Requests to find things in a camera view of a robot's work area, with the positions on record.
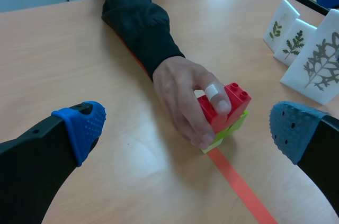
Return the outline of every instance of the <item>fingernail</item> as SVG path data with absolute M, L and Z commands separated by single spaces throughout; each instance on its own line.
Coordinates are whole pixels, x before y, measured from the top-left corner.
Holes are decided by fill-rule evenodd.
M 208 146 L 209 146 L 209 144 L 207 144 L 206 142 L 201 142 L 201 143 L 199 144 L 199 148 L 202 149 L 202 150 L 207 149 Z
M 229 112 L 229 105 L 226 101 L 222 100 L 217 104 L 217 113 L 227 113 Z
M 214 135 L 211 135 L 210 133 L 206 133 L 206 134 L 203 136 L 203 141 L 204 141 L 205 143 L 207 143 L 208 145 L 210 145 L 211 143 L 213 143 L 214 140 L 215 140 Z

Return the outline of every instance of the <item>finger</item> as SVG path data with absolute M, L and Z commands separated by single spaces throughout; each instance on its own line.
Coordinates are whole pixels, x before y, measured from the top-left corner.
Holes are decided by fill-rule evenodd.
M 228 114 L 231 111 L 231 102 L 224 89 L 224 85 L 208 71 L 204 71 L 195 78 L 196 84 L 206 93 L 218 114 Z
M 199 147 L 199 144 L 201 143 L 200 138 L 194 132 L 188 120 L 181 113 L 178 107 L 176 89 L 173 88 L 171 85 L 163 86 L 161 91 L 158 87 L 155 87 L 155 89 L 162 104 L 170 113 L 174 127 L 183 135 L 183 137 L 187 141 L 189 141 L 192 145 Z M 202 145 L 201 147 L 202 149 L 206 149 L 208 145 Z
M 203 147 L 202 149 L 206 149 L 208 145 L 201 146 L 201 140 L 195 131 L 192 129 L 191 125 L 189 124 L 188 120 L 181 114 L 180 119 L 174 121 L 175 127 L 177 130 L 187 139 L 192 145 L 197 147 Z
M 197 136 L 198 146 L 206 149 L 215 140 L 216 135 L 206 120 L 193 90 L 189 87 L 179 88 L 177 102 L 181 113 Z

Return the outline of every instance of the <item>lego brick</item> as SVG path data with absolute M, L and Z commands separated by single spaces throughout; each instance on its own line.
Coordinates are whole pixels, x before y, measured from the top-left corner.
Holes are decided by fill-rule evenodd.
M 245 110 L 245 112 L 242 114 L 239 120 L 236 123 L 234 123 L 231 127 L 229 127 L 227 131 L 228 133 L 224 137 L 227 137 L 231 135 L 234 131 L 238 130 L 243 125 L 247 115 L 248 115 L 248 112 Z
M 216 134 L 236 123 L 251 100 L 249 94 L 242 90 L 236 83 L 225 86 L 225 91 L 232 105 L 232 110 L 228 115 L 219 115 L 214 110 L 206 95 L 198 98 L 203 113 Z
M 215 143 L 213 143 L 212 145 L 210 145 L 206 150 L 201 150 L 204 154 L 208 153 L 210 150 L 216 148 L 217 146 L 219 146 L 222 143 L 223 139 L 220 139 L 218 141 L 216 141 Z
M 225 86 L 225 91 L 232 105 L 226 122 L 226 127 L 230 127 L 242 116 L 252 98 L 237 83 Z
M 218 114 L 214 110 L 212 104 L 207 99 L 206 95 L 199 97 L 198 101 L 200 103 L 200 106 L 203 110 L 203 113 L 204 113 L 207 121 L 211 124 L 213 131 L 215 133 L 219 133 L 222 130 L 225 130 L 225 128 L 229 127 L 229 126 L 226 126 L 227 115 Z
M 218 140 L 228 137 L 229 135 L 231 135 L 234 131 L 238 130 L 244 123 L 246 117 L 248 115 L 248 112 L 245 110 L 245 112 L 242 114 L 242 116 L 238 119 L 238 121 L 236 121 L 231 127 L 217 133 L 216 135 L 216 139 L 213 142 L 213 144 L 215 142 L 217 142 Z
M 209 152 L 210 150 L 212 150 L 213 148 L 216 148 L 217 146 L 219 146 L 225 137 L 228 137 L 229 135 L 231 135 L 234 131 L 238 130 L 243 125 L 247 115 L 248 115 L 248 112 L 245 110 L 243 115 L 239 118 L 239 120 L 236 123 L 234 123 L 231 127 L 219 132 L 216 135 L 216 139 L 209 146 L 209 148 L 207 148 L 206 150 L 202 150 L 202 152 L 205 154 Z

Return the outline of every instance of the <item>lime green lego brick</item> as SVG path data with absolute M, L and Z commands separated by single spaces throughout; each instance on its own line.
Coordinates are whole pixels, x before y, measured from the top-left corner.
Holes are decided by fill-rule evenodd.
M 225 137 L 228 137 L 229 135 L 231 135 L 234 131 L 238 130 L 243 125 L 247 115 L 248 115 L 248 112 L 245 110 L 245 112 L 242 114 L 242 116 L 239 118 L 239 120 L 236 123 L 234 123 L 232 126 L 228 127 L 227 129 L 219 132 L 216 135 L 216 139 L 209 146 L 209 148 L 207 148 L 206 150 L 202 150 L 202 152 L 205 154 L 205 153 L 209 152 L 210 150 L 212 150 L 213 148 L 215 148 L 218 145 L 220 145 L 222 140 Z
M 220 139 L 220 140 L 218 140 L 218 141 L 216 141 L 216 142 L 214 142 L 214 143 L 213 143 L 212 145 L 210 145 L 206 150 L 202 150 L 202 152 L 203 152 L 204 154 L 208 153 L 210 150 L 212 150 L 212 149 L 216 148 L 217 146 L 219 146 L 219 145 L 222 143 L 222 140 L 223 140 L 223 138 Z
M 219 141 L 220 139 L 223 139 L 224 137 L 226 137 L 228 135 L 228 130 L 230 129 L 230 127 L 228 127 L 227 129 L 219 132 L 217 135 L 216 135 L 216 139 L 214 140 L 214 142 L 217 142 Z
M 213 143 L 219 141 L 220 139 L 223 139 L 225 137 L 228 137 L 229 135 L 231 135 L 234 131 L 238 130 L 244 123 L 246 117 L 248 115 L 248 112 L 245 110 L 245 112 L 242 114 L 242 116 L 239 118 L 238 121 L 236 121 L 236 123 L 234 123 L 232 126 L 230 126 L 229 128 L 219 132 L 216 135 L 216 139 Z
M 231 127 L 229 127 L 229 129 L 227 131 L 228 134 L 226 136 L 229 136 L 234 131 L 238 130 L 243 125 L 247 115 L 248 115 L 248 112 L 245 110 L 244 113 L 242 114 L 242 116 L 239 118 L 239 120 L 236 123 L 234 123 Z

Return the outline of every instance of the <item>plant specimen card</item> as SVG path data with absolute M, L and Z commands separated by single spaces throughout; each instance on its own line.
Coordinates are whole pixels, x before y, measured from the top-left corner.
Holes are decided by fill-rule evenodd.
M 320 104 L 339 93 L 338 10 L 330 10 L 280 82 Z
M 310 40 L 312 35 L 316 31 L 316 27 L 310 25 L 303 20 L 296 19 L 278 46 L 274 57 L 283 62 L 287 66 L 290 66 L 295 60 L 297 55 L 300 54 L 302 48 Z
M 292 23 L 299 16 L 299 12 L 287 0 L 282 0 L 264 35 L 264 41 L 273 52 L 277 50 L 281 41 L 286 38 Z

